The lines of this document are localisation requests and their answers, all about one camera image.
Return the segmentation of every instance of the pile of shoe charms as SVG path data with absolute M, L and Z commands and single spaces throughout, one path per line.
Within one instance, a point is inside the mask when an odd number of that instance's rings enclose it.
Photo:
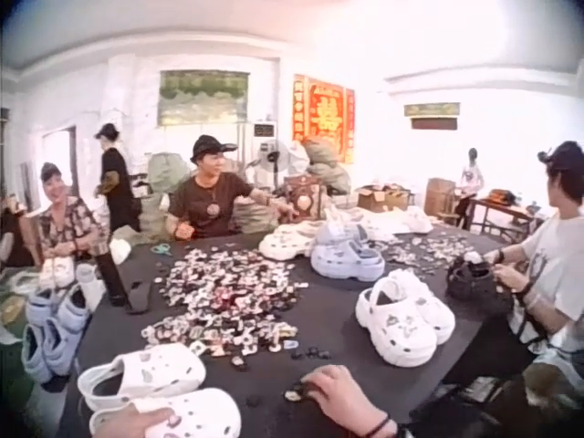
M 165 279 L 157 279 L 168 303 L 187 311 L 145 328 L 142 336 L 149 345 L 181 342 L 197 355 L 232 356 L 236 367 L 260 349 L 283 349 L 297 328 L 282 321 L 282 313 L 308 284 L 290 280 L 294 265 L 267 260 L 257 251 L 213 250 L 192 250 Z

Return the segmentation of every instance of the pendant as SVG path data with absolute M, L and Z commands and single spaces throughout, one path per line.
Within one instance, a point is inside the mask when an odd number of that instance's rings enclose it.
M 221 208 L 219 208 L 218 203 L 210 203 L 207 207 L 207 214 L 211 217 L 216 217 L 221 212 Z

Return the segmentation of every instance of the doorway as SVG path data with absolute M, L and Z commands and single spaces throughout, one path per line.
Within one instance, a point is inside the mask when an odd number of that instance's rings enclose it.
M 63 181 L 69 187 L 69 194 L 79 197 L 76 127 L 71 126 L 45 135 L 41 155 L 42 160 L 36 164 L 38 169 L 40 170 L 45 162 L 54 163 L 61 171 Z

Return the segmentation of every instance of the white t-shirt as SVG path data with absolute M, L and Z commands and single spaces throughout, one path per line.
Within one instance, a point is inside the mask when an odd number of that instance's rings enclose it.
M 478 193 L 483 188 L 483 174 L 476 163 L 463 167 L 460 188 L 466 193 Z
M 569 318 L 568 324 L 550 339 L 531 343 L 529 349 L 539 355 L 536 361 L 558 366 L 576 388 L 584 391 L 584 379 L 571 364 L 571 352 L 584 349 L 584 216 L 562 220 L 555 214 L 522 244 L 529 259 L 528 275 L 542 300 Z M 525 310 L 516 305 L 509 319 L 514 333 L 521 333 L 524 343 L 539 335 L 524 323 Z

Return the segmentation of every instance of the person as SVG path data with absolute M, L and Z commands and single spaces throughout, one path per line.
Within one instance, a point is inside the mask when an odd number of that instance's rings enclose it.
M 466 211 L 468 210 L 468 205 L 471 202 L 471 198 L 476 197 L 476 194 L 483 189 L 485 186 L 485 180 L 483 179 L 483 174 L 478 168 L 476 159 L 478 158 L 478 152 L 475 148 L 468 150 L 468 164 L 463 168 L 463 174 L 461 175 L 460 182 L 458 184 L 458 190 L 460 190 L 460 200 L 454 208 L 454 212 L 458 214 L 456 219 L 456 226 L 463 224 L 463 229 L 467 230 L 470 227 L 470 221 L 472 218 L 466 216 Z
M 235 150 L 236 146 L 222 144 L 210 135 L 202 135 L 195 142 L 191 161 L 198 172 L 184 181 L 171 199 L 165 224 L 170 235 L 190 240 L 235 234 L 232 214 L 238 196 L 272 205 L 281 214 L 296 213 L 292 206 L 254 189 L 236 174 L 223 172 L 224 153 Z
M 466 386 L 483 376 L 510 379 L 537 358 L 581 385 L 569 356 L 584 348 L 584 152 L 566 141 L 544 155 L 547 196 L 558 211 L 523 243 L 485 255 L 497 279 L 514 293 L 514 309 L 508 319 L 482 326 L 444 383 Z M 512 265 L 523 261 L 529 262 L 526 274 Z
M 40 266 L 40 257 L 35 248 L 31 251 L 26 247 L 19 220 L 25 210 L 18 208 L 16 198 L 11 195 L 2 201 L 2 211 L 0 212 L 0 239 L 4 239 L 8 234 L 12 235 L 12 247 L 10 254 L 5 258 L 0 255 L 0 261 L 7 267 L 28 267 Z
M 50 162 L 40 171 L 43 190 L 51 202 L 38 217 L 40 244 L 45 259 L 88 255 L 95 246 L 108 252 L 107 236 L 82 199 L 69 196 L 61 171 Z
M 122 226 L 140 231 L 140 200 L 134 199 L 130 186 L 128 167 L 115 146 L 120 133 L 112 123 L 106 123 L 95 134 L 103 154 L 101 155 L 101 184 L 96 196 L 106 197 L 109 207 L 109 231 L 113 233 Z
M 377 408 L 349 370 L 342 365 L 325 365 L 306 375 L 302 382 L 311 391 L 314 400 L 330 420 L 357 436 L 393 438 L 412 436 L 398 425 L 388 413 Z M 146 430 L 167 422 L 174 412 L 170 408 L 140 413 L 133 404 L 112 416 L 93 438 L 144 438 Z

